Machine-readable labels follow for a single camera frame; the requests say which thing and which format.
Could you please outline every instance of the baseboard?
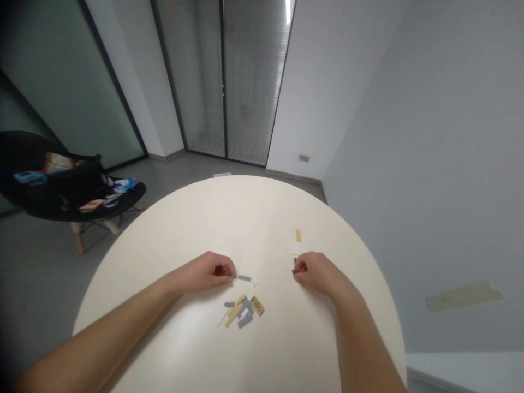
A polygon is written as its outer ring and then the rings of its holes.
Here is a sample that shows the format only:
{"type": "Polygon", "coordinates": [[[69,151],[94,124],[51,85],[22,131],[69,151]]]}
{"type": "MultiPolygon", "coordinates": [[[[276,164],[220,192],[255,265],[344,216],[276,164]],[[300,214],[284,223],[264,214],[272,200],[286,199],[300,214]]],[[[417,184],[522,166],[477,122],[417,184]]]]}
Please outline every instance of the baseboard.
{"type": "Polygon", "coordinates": [[[408,367],[408,384],[410,379],[428,385],[434,389],[439,389],[442,393],[476,393],[473,390],[463,388],[451,382],[444,381],[443,379],[408,367]]]}
{"type": "Polygon", "coordinates": [[[158,161],[167,162],[167,161],[171,161],[173,158],[178,157],[179,155],[185,152],[186,152],[186,149],[182,148],[180,150],[177,150],[176,152],[168,154],[167,156],[160,156],[159,154],[149,153],[149,158],[152,158],[158,161]]]}
{"type": "Polygon", "coordinates": [[[290,173],[287,173],[287,172],[280,172],[280,171],[276,171],[276,170],[272,170],[272,169],[264,169],[264,173],[267,173],[268,175],[286,177],[286,178],[290,178],[290,179],[293,179],[293,180],[300,180],[300,181],[303,181],[303,182],[306,182],[306,183],[314,184],[314,185],[316,185],[318,187],[318,191],[320,191],[320,195],[322,196],[323,202],[326,205],[328,205],[328,199],[327,199],[326,193],[324,191],[324,185],[322,184],[322,180],[313,179],[311,177],[306,177],[306,176],[293,175],[293,174],[290,174],[290,173]]]}

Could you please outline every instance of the gray lego brick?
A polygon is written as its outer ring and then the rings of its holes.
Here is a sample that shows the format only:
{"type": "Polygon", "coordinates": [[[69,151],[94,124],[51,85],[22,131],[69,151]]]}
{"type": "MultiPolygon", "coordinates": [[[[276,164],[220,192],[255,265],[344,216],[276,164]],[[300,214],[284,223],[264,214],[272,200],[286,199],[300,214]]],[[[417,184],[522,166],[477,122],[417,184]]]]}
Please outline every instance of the gray lego brick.
{"type": "Polygon", "coordinates": [[[253,315],[252,314],[246,315],[243,319],[241,319],[239,321],[239,329],[241,329],[244,326],[246,326],[252,320],[253,320],[253,315]]]}

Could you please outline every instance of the lego piece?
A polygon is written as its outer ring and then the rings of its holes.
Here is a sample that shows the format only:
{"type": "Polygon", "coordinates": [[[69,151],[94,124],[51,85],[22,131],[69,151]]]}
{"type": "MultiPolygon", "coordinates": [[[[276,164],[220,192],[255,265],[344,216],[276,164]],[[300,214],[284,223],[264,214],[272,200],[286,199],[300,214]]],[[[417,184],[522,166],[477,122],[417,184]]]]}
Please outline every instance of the lego piece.
{"type": "Polygon", "coordinates": [[[245,309],[246,309],[246,306],[242,304],[242,308],[240,309],[239,313],[236,315],[238,319],[242,318],[242,313],[244,312],[245,309]]]}
{"type": "Polygon", "coordinates": [[[242,300],[242,304],[244,305],[245,308],[247,308],[250,312],[253,311],[253,305],[251,304],[251,302],[249,300],[247,300],[247,298],[245,298],[244,300],[242,300]]]}
{"type": "MultiPolygon", "coordinates": [[[[243,294],[242,296],[240,296],[237,300],[235,300],[235,306],[237,306],[239,303],[242,302],[242,300],[244,300],[246,298],[246,294],[243,294]]],[[[233,314],[233,310],[235,308],[231,308],[228,312],[228,317],[231,317],[231,314],[233,314]]]]}
{"type": "Polygon", "coordinates": [[[237,300],[235,300],[235,304],[237,305],[238,303],[241,303],[245,298],[247,298],[246,294],[241,295],[237,300]]]}
{"type": "Polygon", "coordinates": [[[231,323],[235,320],[235,317],[238,315],[239,311],[244,307],[243,304],[237,304],[235,307],[233,307],[229,313],[228,313],[228,320],[225,323],[226,329],[231,325],[231,323]]]}
{"type": "Polygon", "coordinates": [[[253,305],[253,308],[255,309],[256,313],[258,315],[262,315],[262,313],[264,312],[264,307],[255,296],[251,298],[251,304],[253,305]]]}
{"type": "Polygon", "coordinates": [[[246,315],[243,319],[241,319],[239,321],[239,329],[243,328],[244,326],[246,326],[249,322],[251,322],[253,320],[253,314],[251,315],[246,315]]]}

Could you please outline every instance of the finger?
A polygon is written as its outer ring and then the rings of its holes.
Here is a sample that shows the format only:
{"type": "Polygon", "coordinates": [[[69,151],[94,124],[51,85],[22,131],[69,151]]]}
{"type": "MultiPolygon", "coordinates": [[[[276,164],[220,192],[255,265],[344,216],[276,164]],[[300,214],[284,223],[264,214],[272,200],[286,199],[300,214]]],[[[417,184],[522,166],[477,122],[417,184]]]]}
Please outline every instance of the finger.
{"type": "Polygon", "coordinates": [[[295,271],[301,272],[301,273],[307,272],[306,262],[304,262],[303,260],[297,259],[295,261],[295,271]]]}
{"type": "Polygon", "coordinates": [[[215,271],[214,271],[213,275],[214,276],[227,276],[228,273],[225,271],[225,269],[223,267],[218,265],[218,266],[215,266],[215,271]]]}
{"type": "Polygon", "coordinates": [[[212,280],[214,287],[223,287],[224,285],[231,285],[233,283],[233,279],[228,276],[213,276],[212,280]]]}
{"type": "Polygon", "coordinates": [[[226,257],[225,255],[216,254],[215,266],[221,266],[227,273],[236,276],[235,264],[231,258],[226,257]]]}
{"type": "Polygon", "coordinates": [[[307,284],[307,273],[296,273],[293,278],[301,284],[307,284]]]}

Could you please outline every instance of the blue item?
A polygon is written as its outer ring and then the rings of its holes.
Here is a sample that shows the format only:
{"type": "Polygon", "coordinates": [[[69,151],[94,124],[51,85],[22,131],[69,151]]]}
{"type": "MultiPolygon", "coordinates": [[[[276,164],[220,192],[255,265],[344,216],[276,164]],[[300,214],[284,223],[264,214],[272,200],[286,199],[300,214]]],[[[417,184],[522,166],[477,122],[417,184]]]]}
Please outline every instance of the blue item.
{"type": "Polygon", "coordinates": [[[41,172],[26,171],[13,174],[13,177],[20,184],[27,184],[29,186],[41,186],[47,183],[47,176],[41,172]]]}
{"type": "Polygon", "coordinates": [[[248,314],[246,315],[244,318],[242,318],[240,321],[239,321],[239,329],[243,328],[244,326],[246,326],[249,322],[251,322],[253,320],[253,314],[248,314]]]}
{"type": "Polygon", "coordinates": [[[115,181],[113,191],[117,194],[125,194],[130,189],[133,189],[136,184],[140,183],[137,179],[128,177],[115,181]]]}

